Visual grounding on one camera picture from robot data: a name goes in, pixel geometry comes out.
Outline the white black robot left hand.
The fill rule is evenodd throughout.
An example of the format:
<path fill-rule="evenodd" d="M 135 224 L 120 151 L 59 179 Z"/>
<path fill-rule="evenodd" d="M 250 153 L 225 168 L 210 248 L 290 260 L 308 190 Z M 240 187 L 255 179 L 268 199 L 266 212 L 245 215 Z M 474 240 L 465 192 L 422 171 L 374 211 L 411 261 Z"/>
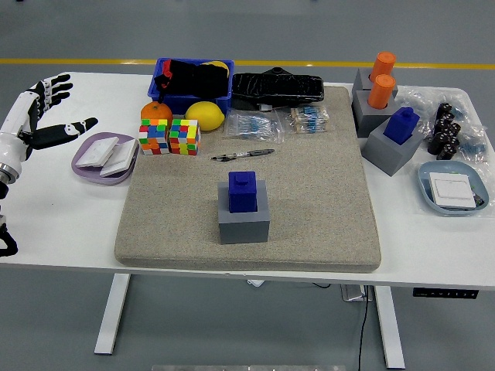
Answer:
<path fill-rule="evenodd" d="M 68 73 L 40 80 L 22 92 L 12 105 L 1 126 L 1 163 L 21 172 L 21 163 L 34 150 L 66 144 L 80 137 L 98 123 L 90 117 L 69 124 L 39 128 L 38 123 L 52 107 L 70 96 Z"/>

